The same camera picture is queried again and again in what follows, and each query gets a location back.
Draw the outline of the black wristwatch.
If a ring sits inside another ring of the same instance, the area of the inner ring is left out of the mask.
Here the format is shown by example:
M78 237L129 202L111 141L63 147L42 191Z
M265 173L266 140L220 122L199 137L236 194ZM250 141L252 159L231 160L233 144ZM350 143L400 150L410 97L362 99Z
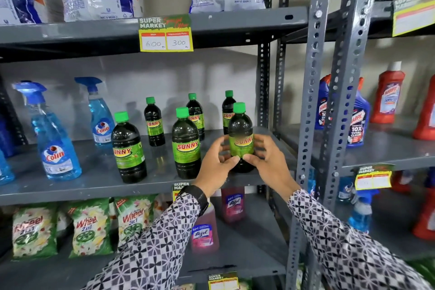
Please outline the black wristwatch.
M184 194L191 195L197 201L200 206L198 217L203 216L209 206L209 199L205 196L202 189L195 185L186 185L177 194L175 201L178 201Z

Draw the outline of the blue toilet cleaner bottle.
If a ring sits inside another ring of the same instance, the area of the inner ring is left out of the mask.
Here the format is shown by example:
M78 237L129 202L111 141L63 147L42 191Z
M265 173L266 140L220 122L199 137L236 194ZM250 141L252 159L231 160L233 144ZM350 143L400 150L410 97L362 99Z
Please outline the blue toilet cleaner bottle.
M347 148L355 148L364 144L371 106L361 95L363 83L364 78L360 77L349 127Z
M319 82L318 88L318 102L317 114L315 119L315 130L322 130L326 120L326 112L329 98L329 84L331 81L331 74L324 76Z

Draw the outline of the grey metal shelf rack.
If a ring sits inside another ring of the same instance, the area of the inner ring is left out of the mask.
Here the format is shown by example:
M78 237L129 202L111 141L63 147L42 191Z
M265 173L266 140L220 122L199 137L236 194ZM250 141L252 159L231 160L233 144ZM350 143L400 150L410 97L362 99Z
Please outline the grey metal shelf rack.
M280 40L292 27L307 24L306 7L270 8L252 11L250 20L242 12L194 14L191 20L193 47L216 48L258 45L258 63L255 86L255 129L269 133L269 75L270 42ZM37 53L51 59L81 58L89 56L121 55L139 51L139 19L91 20L56 24L22 24L0 26L0 57L5 62L35 62ZM75 180L52 182L48 180L36 157L30 156L32 146L24 135L22 124L11 103L0 76L0 111L13 125L16 143L25 146L24 153L13 158L19 167L18 180L12 185L0 186L0 203L40 203L49 201L87 200L112 196L130 196L166 192L172 184L181 182L176 176L174 163L159 168L152 161L147 164L148 177L136 184L123 183L112 158L103 159L96 148L91 148L79 160L84 162L82 175ZM273 239L267 233L241 233L222 254L213 254L204 268L186 270L180 282L204 282L209 273L239 271L243 277L268 275L290 276L298 269L298 258L288 257L285 242L275 246L260 246L250 240Z
M301 124L298 129L293 125L281 126L274 133L297 152L296 181L306 187L309 168L317 169L319 202L345 222L351 216L353 206L336 203L336 193L340 177L358 169L358 164L343 166L347 159L345 130L350 127L350 107L357 92L356 75L361 70L374 0L341 0L338 11L327 18L326 11L323 11L323 15L317 18L314 11L322 11L318 5L326 1L311 0L308 12ZM336 29L333 35L331 104L335 109L332 116L337 120L327 120L326 129L318 135L314 131L314 97L317 96L320 57L329 24ZM426 198L427 191L421 181L411 186L408 195L383 189L374 200L371 229L374 239L406 261L435 259L435 242L411 234L411 222L417 220Z

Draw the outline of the person's right forearm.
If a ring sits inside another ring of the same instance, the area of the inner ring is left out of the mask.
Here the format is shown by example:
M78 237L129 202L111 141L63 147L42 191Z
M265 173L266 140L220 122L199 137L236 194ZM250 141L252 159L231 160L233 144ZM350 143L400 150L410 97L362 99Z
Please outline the person's right forearm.
M423 276L399 256L340 221L305 190L287 205L312 246L330 286L337 290L433 290Z

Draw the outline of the red toilet cleaner bottle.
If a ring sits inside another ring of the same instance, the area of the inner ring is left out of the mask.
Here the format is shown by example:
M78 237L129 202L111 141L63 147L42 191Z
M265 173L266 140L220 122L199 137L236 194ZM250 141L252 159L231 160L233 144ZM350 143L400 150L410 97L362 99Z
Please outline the red toilet cleaner bottle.
M435 188L427 189L425 203L412 233L417 238L435 241Z
M435 141L435 74L430 79L427 96L412 137L418 140Z
M378 88L370 116L370 123L394 123L395 112L404 79L405 73L401 70L401 61L389 63L387 70L379 75Z
M391 190L397 193L410 194L410 182L413 178L414 175L409 170L394 171L391 177Z

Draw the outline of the green detergent powder packet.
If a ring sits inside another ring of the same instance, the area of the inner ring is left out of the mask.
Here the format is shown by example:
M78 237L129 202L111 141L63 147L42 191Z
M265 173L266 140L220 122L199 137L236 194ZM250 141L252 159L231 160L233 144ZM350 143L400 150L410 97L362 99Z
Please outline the green detergent powder packet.
M57 255L57 205L19 205L13 215L12 260L48 258Z
M113 253L109 198L71 201L67 210L73 222L72 251L69 258Z
M150 225L156 197L157 194L148 194L114 198L118 222L118 251L130 237Z

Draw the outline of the pink floor cleaner bottle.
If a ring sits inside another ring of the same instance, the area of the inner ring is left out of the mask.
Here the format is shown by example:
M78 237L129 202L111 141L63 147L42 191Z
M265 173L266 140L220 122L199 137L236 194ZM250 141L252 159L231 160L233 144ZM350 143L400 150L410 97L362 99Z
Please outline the pink floor cleaner bottle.
M245 215L245 187L221 189L221 215L226 223L242 220Z
M215 207L208 199L208 207L192 228L191 250L193 254L211 254L219 249Z

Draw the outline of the blue glass cleaner spray bottle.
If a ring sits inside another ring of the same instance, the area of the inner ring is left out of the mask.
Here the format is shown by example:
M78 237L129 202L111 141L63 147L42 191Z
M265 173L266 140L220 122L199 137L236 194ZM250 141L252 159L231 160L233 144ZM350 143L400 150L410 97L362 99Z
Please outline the blue glass cleaner spray bottle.
M82 168L72 140L47 105L43 95L46 88L36 82L19 82L12 86L25 97L46 177L52 181L69 181L80 177Z
M350 203L354 195L355 176L341 177L338 186L337 202Z
M14 172L12 171L2 149L0 149L0 185L11 183L14 180Z
M97 88L102 80L97 77L74 77L74 81L87 88L91 112L90 128L95 146L111 149L111 134L115 128L115 122L109 107Z
M372 199L379 189L356 190L351 203L353 210L348 224L356 230L369 234L372 221Z

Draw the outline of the yellow green price tag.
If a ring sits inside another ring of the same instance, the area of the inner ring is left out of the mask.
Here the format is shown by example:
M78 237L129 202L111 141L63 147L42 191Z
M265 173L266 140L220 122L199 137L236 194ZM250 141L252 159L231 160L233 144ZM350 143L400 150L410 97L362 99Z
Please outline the yellow green price tag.
M356 191L391 188L394 164L372 164L359 167L355 177Z
M208 290L240 290L237 272L208 275Z
M178 182L172 185L172 201L174 202L177 199L179 192L186 186L188 186L189 182Z
M435 0L394 0L392 37L435 24Z
M193 52L189 14L138 18L140 52Z

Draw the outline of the person's left forearm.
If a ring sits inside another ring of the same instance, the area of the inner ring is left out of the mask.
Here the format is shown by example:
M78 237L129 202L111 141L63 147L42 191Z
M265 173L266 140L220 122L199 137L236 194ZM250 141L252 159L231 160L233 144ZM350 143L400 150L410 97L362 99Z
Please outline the person's left forearm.
M197 201L184 194L80 290L171 290L199 211Z

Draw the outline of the person's left hand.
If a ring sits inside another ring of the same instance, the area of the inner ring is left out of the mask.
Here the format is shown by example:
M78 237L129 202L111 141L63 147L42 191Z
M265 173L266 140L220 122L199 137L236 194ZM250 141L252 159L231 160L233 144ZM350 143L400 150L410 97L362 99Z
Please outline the person's left hand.
M193 181L193 185L199 187L209 199L226 182L228 174L220 171L220 156L231 155L228 141L229 135L224 135L216 139L205 154L198 176Z

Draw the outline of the dark cleaner bottle green cap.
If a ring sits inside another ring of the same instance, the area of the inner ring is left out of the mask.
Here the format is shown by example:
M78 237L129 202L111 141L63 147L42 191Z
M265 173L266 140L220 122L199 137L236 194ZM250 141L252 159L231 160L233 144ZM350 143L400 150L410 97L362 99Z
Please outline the dark cleaner bottle green cap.
M234 115L234 108L233 108L234 103L236 103L236 100L234 99L233 90L226 90L225 99L222 102L222 106L221 106L224 135L227 135L229 133L228 126L231 118Z
M162 146L166 143L161 110L156 106L153 96L146 98L144 117L148 133L149 144L152 147Z
M234 115L228 124L230 154L240 157L240 160L232 170L237 173L248 173L254 166L245 161L243 156L254 153L253 123L246 115L244 102L235 102L233 112Z
M201 168L199 132L189 119L188 107L177 108L176 116L171 142L177 174L181 179L195 179Z
M116 112L114 119L111 143L119 174L124 183L139 183L147 176L140 132L129 122L127 111Z
M189 119L195 124L199 133L199 140L203 141L205 138L205 129L204 129L204 113L202 106L197 101L196 93L188 94L188 103L186 107L189 111Z

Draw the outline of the dark blue bottle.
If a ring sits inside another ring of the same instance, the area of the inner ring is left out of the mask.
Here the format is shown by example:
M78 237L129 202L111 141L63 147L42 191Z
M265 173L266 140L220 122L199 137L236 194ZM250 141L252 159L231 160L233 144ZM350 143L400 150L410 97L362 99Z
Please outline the dark blue bottle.
M0 113L0 150L2 150L5 158L10 158L17 154L17 146L15 145L13 136L7 127L6 119Z

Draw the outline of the person's right hand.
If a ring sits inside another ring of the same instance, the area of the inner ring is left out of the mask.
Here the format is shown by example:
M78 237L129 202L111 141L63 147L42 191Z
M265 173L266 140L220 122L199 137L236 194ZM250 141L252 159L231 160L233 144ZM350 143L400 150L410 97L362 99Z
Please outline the person's right hand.
M269 135L254 134L255 153L265 153L266 166L257 169L263 182L279 196L288 201L294 192L301 189L291 176L285 155Z

